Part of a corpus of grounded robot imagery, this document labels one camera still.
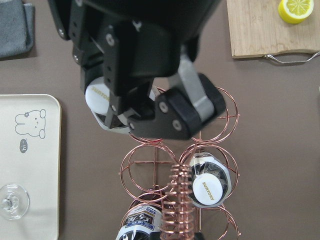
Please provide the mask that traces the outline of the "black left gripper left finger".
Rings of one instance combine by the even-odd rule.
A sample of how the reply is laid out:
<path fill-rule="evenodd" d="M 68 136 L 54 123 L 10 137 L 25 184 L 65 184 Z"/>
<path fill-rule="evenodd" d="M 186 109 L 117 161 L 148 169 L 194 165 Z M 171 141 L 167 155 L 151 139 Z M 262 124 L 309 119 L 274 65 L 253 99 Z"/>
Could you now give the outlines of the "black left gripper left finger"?
<path fill-rule="evenodd" d="M 165 75 L 163 0 L 73 0 L 69 36 L 83 87 L 101 77 L 109 89 L 109 103 L 97 113 L 106 127 L 163 125 L 160 102 L 149 97 L 154 79 Z"/>

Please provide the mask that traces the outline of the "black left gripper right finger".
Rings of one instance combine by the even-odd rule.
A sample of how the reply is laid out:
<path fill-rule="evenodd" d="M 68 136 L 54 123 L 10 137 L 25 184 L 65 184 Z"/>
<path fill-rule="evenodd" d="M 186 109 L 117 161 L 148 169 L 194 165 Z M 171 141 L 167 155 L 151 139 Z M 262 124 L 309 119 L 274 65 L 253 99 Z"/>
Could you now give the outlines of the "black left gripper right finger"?
<path fill-rule="evenodd" d="M 186 46 L 181 48 L 177 72 L 168 81 L 170 88 L 151 103 L 151 115 L 128 118 L 134 136 L 188 140 L 225 112 L 224 97 L 204 74 L 195 70 Z"/>

